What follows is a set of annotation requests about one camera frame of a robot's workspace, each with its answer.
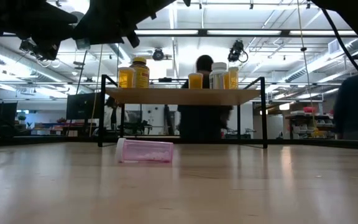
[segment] white pill bottle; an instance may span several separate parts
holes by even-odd
[[[215,62],[212,64],[212,72],[209,74],[209,88],[216,90],[224,89],[224,74],[227,72],[227,64]]]

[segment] wooden table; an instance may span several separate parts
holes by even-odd
[[[358,223],[358,150],[176,145],[173,164],[114,146],[0,147],[0,223]]]

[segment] pink cup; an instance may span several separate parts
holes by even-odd
[[[173,143],[118,139],[116,158],[119,162],[172,162]]]

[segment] wooden tabletop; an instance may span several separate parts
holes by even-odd
[[[176,145],[173,164],[114,146],[0,148],[0,223],[358,223],[358,150]]]
[[[176,88],[109,88],[120,103],[158,105],[241,105],[260,95],[259,90],[189,90]]]

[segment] dark clothing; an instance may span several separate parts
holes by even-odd
[[[209,88],[209,78],[203,78],[203,88]],[[221,117],[228,115],[232,106],[179,105],[179,132],[183,139],[215,140],[221,139],[221,129],[227,128]]]
[[[334,106],[334,122],[345,139],[358,140],[358,75],[345,80]]]

